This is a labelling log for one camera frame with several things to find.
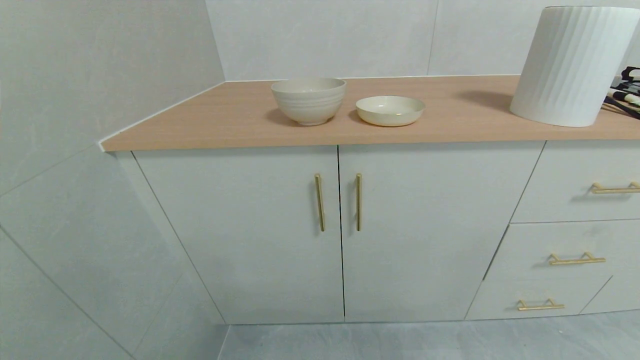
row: wooden countertop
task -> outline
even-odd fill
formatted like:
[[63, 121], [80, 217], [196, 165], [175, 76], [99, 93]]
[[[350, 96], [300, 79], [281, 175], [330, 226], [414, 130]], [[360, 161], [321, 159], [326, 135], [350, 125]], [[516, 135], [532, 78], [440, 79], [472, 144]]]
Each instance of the wooden countertop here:
[[[640, 140], [640, 120], [602, 110], [596, 124], [539, 124], [509, 112], [518, 76], [348, 79], [347, 96], [327, 124], [299, 126], [271, 95], [273, 81], [224, 83], [102, 142], [105, 151], [516, 140]], [[358, 117], [357, 100], [376, 95], [421, 99], [423, 116], [405, 127]]]

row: cream bowl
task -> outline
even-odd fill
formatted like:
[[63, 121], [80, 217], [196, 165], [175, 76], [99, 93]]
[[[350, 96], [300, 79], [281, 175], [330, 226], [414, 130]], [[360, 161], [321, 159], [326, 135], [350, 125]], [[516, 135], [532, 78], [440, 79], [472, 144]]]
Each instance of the cream bowl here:
[[424, 103], [402, 96], [374, 96], [356, 102], [358, 116], [378, 126], [405, 126], [413, 124], [424, 111]]
[[332, 118], [346, 90], [346, 81], [332, 78], [292, 79], [271, 85], [280, 111], [304, 126], [324, 124]]

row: cabinet door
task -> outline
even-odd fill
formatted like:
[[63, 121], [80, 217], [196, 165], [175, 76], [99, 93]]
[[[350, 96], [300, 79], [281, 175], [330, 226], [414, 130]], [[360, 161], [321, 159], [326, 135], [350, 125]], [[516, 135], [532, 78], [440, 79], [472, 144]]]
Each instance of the cabinet door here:
[[344, 321], [336, 152], [136, 152], [227, 323]]
[[614, 275], [581, 314], [640, 309], [640, 274]]
[[462, 320], [542, 145], [340, 146], [346, 320]]

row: white canister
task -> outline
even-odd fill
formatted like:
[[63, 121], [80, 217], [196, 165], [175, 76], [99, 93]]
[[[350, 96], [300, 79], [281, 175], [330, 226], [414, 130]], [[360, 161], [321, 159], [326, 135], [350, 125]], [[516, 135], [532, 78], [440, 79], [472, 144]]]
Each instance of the white canister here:
[[592, 125], [639, 19], [633, 8], [545, 8], [511, 112], [558, 126]]

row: drawer pull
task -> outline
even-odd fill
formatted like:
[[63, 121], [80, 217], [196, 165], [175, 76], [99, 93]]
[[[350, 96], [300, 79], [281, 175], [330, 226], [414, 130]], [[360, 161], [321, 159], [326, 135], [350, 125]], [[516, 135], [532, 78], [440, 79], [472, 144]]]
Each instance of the drawer pull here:
[[324, 204], [322, 202], [322, 177], [316, 174], [316, 195], [318, 197], [318, 213], [320, 214], [320, 231], [324, 231]]
[[518, 304], [522, 306], [518, 306], [518, 311], [564, 309], [564, 305], [556, 304], [556, 302], [554, 302], [554, 299], [552, 298], [547, 299], [546, 302], [548, 302], [550, 305], [527, 306], [524, 300], [519, 300]]
[[585, 252], [580, 259], [560, 260], [558, 255], [551, 254], [553, 260], [549, 260], [549, 265], [573, 265], [573, 264], [593, 264], [604, 263], [605, 258], [594, 258], [590, 252]]
[[593, 183], [591, 187], [592, 193], [640, 193], [640, 183], [637, 181], [631, 182], [628, 188], [603, 188], [600, 183]]
[[362, 230], [362, 174], [356, 175], [356, 229]]

